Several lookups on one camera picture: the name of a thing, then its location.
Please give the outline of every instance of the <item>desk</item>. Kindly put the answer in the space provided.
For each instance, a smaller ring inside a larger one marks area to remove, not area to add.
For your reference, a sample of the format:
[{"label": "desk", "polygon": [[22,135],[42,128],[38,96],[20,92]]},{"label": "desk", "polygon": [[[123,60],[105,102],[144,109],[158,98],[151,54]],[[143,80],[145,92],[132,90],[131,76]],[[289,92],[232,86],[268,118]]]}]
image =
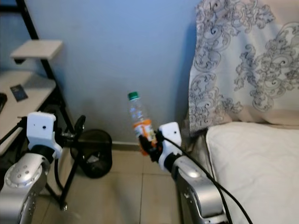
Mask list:
[{"label": "desk", "polygon": [[[28,98],[17,102],[10,90],[11,86],[21,84]],[[30,71],[6,71],[0,74],[0,92],[7,95],[0,113],[0,139],[3,138],[19,121],[17,117],[27,116],[40,108],[43,102],[55,89],[54,80],[40,77]],[[0,155],[3,155],[14,139],[21,132],[18,128],[6,141],[0,145]]]}]

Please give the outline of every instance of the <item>bed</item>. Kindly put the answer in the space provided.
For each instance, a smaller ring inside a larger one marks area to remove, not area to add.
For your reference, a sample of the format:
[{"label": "bed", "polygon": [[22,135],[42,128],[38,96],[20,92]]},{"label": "bed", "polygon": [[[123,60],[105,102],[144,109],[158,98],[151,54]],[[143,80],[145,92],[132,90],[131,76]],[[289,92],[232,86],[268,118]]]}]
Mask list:
[{"label": "bed", "polygon": [[[189,152],[253,223],[297,223],[299,2],[203,0],[196,10]],[[226,200],[233,222],[246,224]]]}]

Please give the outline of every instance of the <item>green bottle cap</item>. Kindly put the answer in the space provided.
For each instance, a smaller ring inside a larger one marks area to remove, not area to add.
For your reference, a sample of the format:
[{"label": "green bottle cap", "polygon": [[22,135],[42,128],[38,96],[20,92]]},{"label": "green bottle cap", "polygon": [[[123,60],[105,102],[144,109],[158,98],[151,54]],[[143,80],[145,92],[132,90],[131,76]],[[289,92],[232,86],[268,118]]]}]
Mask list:
[{"label": "green bottle cap", "polygon": [[129,100],[132,100],[132,99],[139,98],[139,96],[138,96],[137,92],[131,92],[128,94],[128,98],[129,98]]}]

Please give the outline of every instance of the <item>paisley fabric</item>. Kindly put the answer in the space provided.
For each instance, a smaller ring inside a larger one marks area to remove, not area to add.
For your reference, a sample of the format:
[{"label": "paisley fabric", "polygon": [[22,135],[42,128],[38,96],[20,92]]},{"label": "paisley fabric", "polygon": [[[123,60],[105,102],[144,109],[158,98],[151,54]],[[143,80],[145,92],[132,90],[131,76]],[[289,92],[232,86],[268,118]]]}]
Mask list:
[{"label": "paisley fabric", "polygon": [[203,0],[190,72],[190,131],[299,125],[299,1]]}]

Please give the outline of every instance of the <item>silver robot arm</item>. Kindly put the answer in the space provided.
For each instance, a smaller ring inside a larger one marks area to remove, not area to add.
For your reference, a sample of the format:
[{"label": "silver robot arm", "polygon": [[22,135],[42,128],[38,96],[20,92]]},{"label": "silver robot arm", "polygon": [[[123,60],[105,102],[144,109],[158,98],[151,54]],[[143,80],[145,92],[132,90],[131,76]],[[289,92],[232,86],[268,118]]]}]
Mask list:
[{"label": "silver robot arm", "polygon": [[[181,145],[181,136],[178,124],[171,122],[159,127],[160,133],[177,145]],[[189,219],[193,224],[221,224],[227,222],[223,209],[222,199],[218,189],[182,151],[170,142],[162,141],[162,151],[150,149],[146,139],[139,137],[141,145],[146,148],[152,161],[157,161],[162,170],[171,172],[176,186],[183,196],[184,204],[189,209]]]},{"label": "silver robot arm", "polygon": [[29,224],[36,196],[47,183],[50,164],[59,158],[62,148],[55,142],[53,114],[33,112],[27,117],[26,153],[5,174],[0,191],[0,223]]}]

